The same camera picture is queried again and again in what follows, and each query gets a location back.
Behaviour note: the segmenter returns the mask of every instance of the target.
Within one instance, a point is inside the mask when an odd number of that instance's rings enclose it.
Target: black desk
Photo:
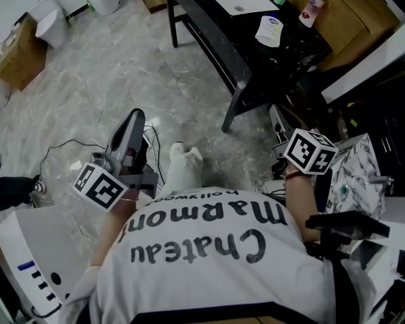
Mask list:
[[[216,0],[176,0],[186,14],[174,16],[173,0],[167,0],[169,26],[177,47],[176,22],[183,22],[209,57],[233,94],[222,130],[234,117],[276,102],[331,51],[314,28],[299,20],[299,11],[281,7],[281,45],[269,48],[255,38],[261,17],[267,12],[229,15]]]

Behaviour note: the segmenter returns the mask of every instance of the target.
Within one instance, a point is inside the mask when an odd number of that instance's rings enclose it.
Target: black cable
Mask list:
[[[145,125],[144,127],[151,128],[151,129],[153,130],[153,132],[155,133],[155,136],[156,136],[156,139],[157,139],[157,144],[159,145],[159,148],[157,148],[157,169],[159,170],[159,175],[161,176],[163,185],[165,185],[165,180],[163,179],[162,171],[161,171],[161,166],[160,166],[160,161],[161,161],[161,143],[159,142],[159,137],[157,136],[157,132],[156,132],[156,130],[155,130],[154,127],[149,126],[149,125]]]
[[[80,142],[79,140],[76,140],[76,139],[69,139],[68,141],[64,142],[63,144],[60,144],[60,145],[57,145],[57,146],[49,146],[48,150],[47,150],[47,154],[42,159],[42,161],[39,163],[39,177],[42,175],[42,164],[44,163],[45,159],[47,159],[49,151],[51,149],[60,149],[63,145],[66,145],[69,142],[77,142],[78,144],[81,144],[82,146],[97,146],[97,147],[105,150],[105,148],[103,146],[100,146],[98,144],[84,144],[84,143],[82,143],[82,142]]]

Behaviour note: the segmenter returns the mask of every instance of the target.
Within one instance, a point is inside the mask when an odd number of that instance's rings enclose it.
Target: white cloth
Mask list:
[[[92,323],[122,324],[141,313],[266,302],[324,320],[323,263],[307,255],[292,216],[262,194],[188,190],[200,186],[203,163],[193,150],[173,157],[161,196],[78,282],[62,323],[76,323],[87,305]]]

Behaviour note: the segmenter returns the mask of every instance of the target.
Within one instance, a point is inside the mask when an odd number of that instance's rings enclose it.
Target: gray tile floor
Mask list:
[[[120,120],[139,107],[159,133],[164,177],[170,146],[183,140],[205,157],[205,186],[251,188],[252,179],[269,171],[275,141],[268,112],[241,115],[224,134],[231,95],[181,23],[178,40],[174,49],[166,11],[151,15],[141,0],[121,0],[110,16],[78,15],[66,43],[49,50],[42,73],[0,111],[0,175],[34,176],[48,146],[71,138],[106,145]],[[103,213],[73,192],[79,170],[71,169],[93,151],[78,144],[52,150],[42,168],[49,194],[41,199],[60,205],[96,240]],[[154,167],[151,151],[148,158]],[[0,221],[11,210],[0,213]],[[89,259],[94,244],[76,227],[72,236]]]

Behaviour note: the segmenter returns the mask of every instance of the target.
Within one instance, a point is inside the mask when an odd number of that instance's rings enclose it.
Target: person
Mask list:
[[[320,237],[305,226],[318,213],[310,178],[288,165],[285,208],[256,192],[203,188],[197,148],[175,143],[170,158],[155,200],[136,210],[127,192],[106,214],[59,322],[200,323],[267,313],[322,322],[331,294],[323,262],[303,244]]]
[[[30,193],[44,194],[47,187],[39,180],[39,175],[34,178],[25,177],[0,177],[0,211],[18,205],[30,204]]]

